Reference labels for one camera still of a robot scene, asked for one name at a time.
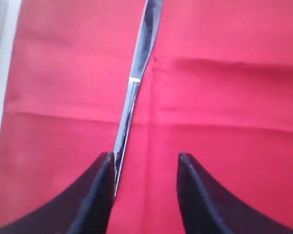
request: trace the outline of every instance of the silver knife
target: silver knife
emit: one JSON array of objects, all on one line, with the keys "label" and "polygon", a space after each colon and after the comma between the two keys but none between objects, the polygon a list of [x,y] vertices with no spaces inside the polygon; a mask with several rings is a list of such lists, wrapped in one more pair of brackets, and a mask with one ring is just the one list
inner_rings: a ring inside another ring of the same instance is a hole
[{"label": "silver knife", "polygon": [[113,149],[115,165],[114,197],[116,197],[119,187],[133,108],[160,24],[162,2],[163,0],[146,0],[144,14],[140,24],[125,103]]}]

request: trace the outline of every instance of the knife handle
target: knife handle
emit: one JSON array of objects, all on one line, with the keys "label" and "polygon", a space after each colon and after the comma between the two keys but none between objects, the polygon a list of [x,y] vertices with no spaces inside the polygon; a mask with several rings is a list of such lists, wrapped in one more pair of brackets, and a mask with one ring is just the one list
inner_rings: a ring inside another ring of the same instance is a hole
[{"label": "knife handle", "polygon": [[115,190],[114,197],[119,186],[120,174],[124,163],[125,150],[127,139],[129,135],[130,124],[132,120],[133,108],[135,105],[136,97],[140,87],[141,79],[129,77],[126,98],[124,102],[123,112],[118,127],[115,145],[114,145],[114,164],[115,164]]}]

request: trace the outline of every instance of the white surface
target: white surface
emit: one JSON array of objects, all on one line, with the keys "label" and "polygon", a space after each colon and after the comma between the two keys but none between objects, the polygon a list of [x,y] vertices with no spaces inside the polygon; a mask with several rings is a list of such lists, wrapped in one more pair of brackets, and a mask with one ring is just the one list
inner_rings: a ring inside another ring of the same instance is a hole
[{"label": "white surface", "polygon": [[4,104],[11,52],[16,32],[21,0],[9,0],[4,30],[0,44],[0,124]]}]

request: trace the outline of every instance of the knife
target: knife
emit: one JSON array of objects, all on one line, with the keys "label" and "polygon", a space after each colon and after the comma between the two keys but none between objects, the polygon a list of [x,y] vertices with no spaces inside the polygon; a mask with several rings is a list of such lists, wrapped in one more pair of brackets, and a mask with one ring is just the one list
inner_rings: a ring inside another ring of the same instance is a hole
[{"label": "knife", "polygon": [[132,120],[132,113],[142,78],[149,61],[155,38],[158,32],[163,0],[146,0],[138,38],[133,55],[126,98],[116,135],[114,153],[115,189],[116,197],[120,175],[124,163],[125,150]]}]

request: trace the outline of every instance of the red fabric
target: red fabric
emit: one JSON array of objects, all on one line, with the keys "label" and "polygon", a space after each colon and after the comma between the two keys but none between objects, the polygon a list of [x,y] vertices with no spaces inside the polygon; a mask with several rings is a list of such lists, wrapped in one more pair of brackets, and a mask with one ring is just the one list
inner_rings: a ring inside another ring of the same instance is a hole
[{"label": "red fabric", "polygon": [[[111,151],[143,0],[23,0],[0,136],[0,226]],[[293,0],[165,0],[109,234],[184,233],[177,157],[293,228]]]}]

